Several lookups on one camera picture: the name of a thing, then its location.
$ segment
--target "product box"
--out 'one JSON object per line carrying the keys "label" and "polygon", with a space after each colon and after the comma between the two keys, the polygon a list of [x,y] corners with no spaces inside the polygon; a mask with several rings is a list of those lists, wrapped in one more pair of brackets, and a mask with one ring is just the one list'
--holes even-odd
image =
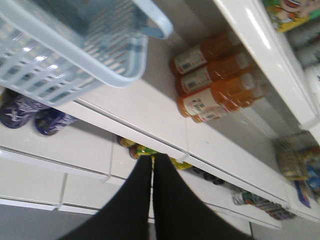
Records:
{"label": "product box", "polygon": [[263,3],[280,33],[320,16],[320,0],[263,0]]}

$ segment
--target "white shelf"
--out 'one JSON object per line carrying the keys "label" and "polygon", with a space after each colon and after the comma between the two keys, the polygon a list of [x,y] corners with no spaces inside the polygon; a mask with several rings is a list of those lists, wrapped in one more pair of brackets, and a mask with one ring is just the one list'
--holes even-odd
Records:
{"label": "white shelf", "polygon": [[214,185],[191,171],[178,171],[193,192],[214,211],[238,217],[252,223],[279,229],[281,222],[273,219],[264,211],[251,206],[237,206],[232,201],[232,190],[223,185]]}
{"label": "white shelf", "polygon": [[246,221],[246,220],[234,217],[234,216],[226,215],[226,214],[221,213],[221,212],[216,212],[216,214],[220,218],[222,218],[223,220],[225,220],[226,222],[228,222],[229,224],[234,226],[239,231],[242,231],[243,233],[251,236],[251,228],[250,228],[250,222],[249,221]]}
{"label": "white shelf", "polygon": [[0,179],[0,204],[52,210],[60,202],[64,173],[0,158]]}
{"label": "white shelf", "polygon": [[62,203],[74,207],[101,209],[120,189],[119,185],[68,174]]}
{"label": "white shelf", "polygon": [[112,146],[111,175],[127,179],[136,163],[137,160],[130,157],[129,149],[119,145],[116,137],[114,137]]}
{"label": "white shelf", "polygon": [[109,174],[113,134],[86,122],[75,122],[52,136],[37,133],[32,121],[17,129],[0,124],[0,134],[0,148],[6,153],[1,153],[3,158],[66,173],[71,169],[79,174]]}
{"label": "white shelf", "polygon": [[320,205],[311,197],[309,197],[311,208],[303,205],[298,199],[294,184],[288,180],[285,180],[285,188],[289,198],[289,211],[305,219],[319,223]]}
{"label": "white shelf", "polygon": [[305,75],[260,0],[213,0],[301,125],[316,117]]}

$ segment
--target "light blue plastic basket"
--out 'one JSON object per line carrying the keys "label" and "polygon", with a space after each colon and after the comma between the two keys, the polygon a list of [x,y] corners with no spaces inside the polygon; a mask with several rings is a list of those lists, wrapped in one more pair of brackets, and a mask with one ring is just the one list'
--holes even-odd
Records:
{"label": "light blue plastic basket", "polygon": [[0,85],[50,107],[125,87],[172,30],[150,0],[0,0]]}

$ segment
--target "blue can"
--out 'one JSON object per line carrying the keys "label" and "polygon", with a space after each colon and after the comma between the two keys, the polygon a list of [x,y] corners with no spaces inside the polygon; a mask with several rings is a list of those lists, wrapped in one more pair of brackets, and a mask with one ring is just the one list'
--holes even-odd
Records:
{"label": "blue can", "polygon": [[77,121],[78,118],[54,108],[40,111],[36,114],[34,124],[39,133],[51,136]]}
{"label": "blue can", "polygon": [[25,125],[38,111],[48,108],[47,105],[19,94],[0,108],[0,121],[8,128],[17,129]]}

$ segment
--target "orange juice bottle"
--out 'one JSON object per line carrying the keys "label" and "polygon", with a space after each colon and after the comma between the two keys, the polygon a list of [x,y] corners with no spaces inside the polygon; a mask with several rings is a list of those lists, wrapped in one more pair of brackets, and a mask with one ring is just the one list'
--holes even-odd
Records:
{"label": "orange juice bottle", "polygon": [[251,90],[243,90],[234,94],[229,99],[236,105],[246,108],[251,106],[256,100],[263,98],[269,91],[269,85],[266,83],[258,84]]}
{"label": "orange juice bottle", "polygon": [[214,81],[202,90],[179,97],[177,105],[181,115],[188,117],[201,114],[212,108],[225,105],[232,95],[241,90],[253,89],[257,81],[254,79],[255,71],[253,73],[244,73],[229,80]]}
{"label": "orange juice bottle", "polygon": [[256,100],[264,97],[268,92],[268,89],[268,85],[259,84],[257,87],[251,90],[241,90],[233,95],[224,106],[213,108],[191,117],[196,123],[203,123],[213,119],[219,119],[227,114],[236,112],[241,108],[247,108],[251,106]]}
{"label": "orange juice bottle", "polygon": [[238,52],[222,60],[210,62],[184,76],[177,77],[175,87],[179,96],[193,93],[212,82],[228,79],[237,73],[249,72],[255,65],[254,60],[246,51]]}
{"label": "orange juice bottle", "polygon": [[208,62],[216,60],[219,55],[240,44],[233,31],[224,32],[214,38],[205,39],[200,44],[173,57],[169,61],[171,72],[182,76]]}

